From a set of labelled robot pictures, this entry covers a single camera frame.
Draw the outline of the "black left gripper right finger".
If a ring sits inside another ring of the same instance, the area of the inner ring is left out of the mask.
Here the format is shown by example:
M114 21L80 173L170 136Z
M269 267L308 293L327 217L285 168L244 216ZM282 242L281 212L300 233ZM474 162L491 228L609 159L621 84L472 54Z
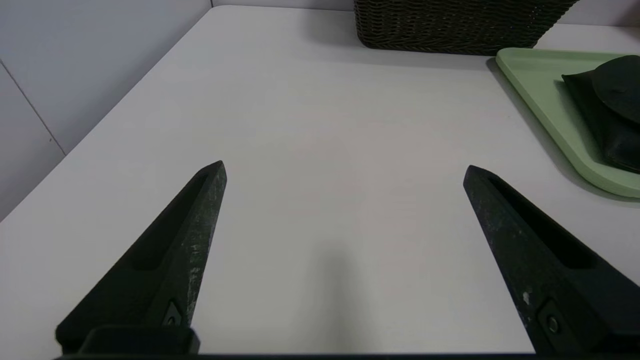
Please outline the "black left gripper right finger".
M463 187L538 354L637 354L640 289L498 175Z

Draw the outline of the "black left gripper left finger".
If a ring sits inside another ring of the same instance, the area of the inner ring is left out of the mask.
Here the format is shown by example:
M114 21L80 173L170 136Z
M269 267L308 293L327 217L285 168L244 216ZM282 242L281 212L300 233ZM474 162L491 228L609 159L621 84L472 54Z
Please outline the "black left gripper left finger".
M222 161L192 176L55 330L63 354L196 354L191 322L226 190Z

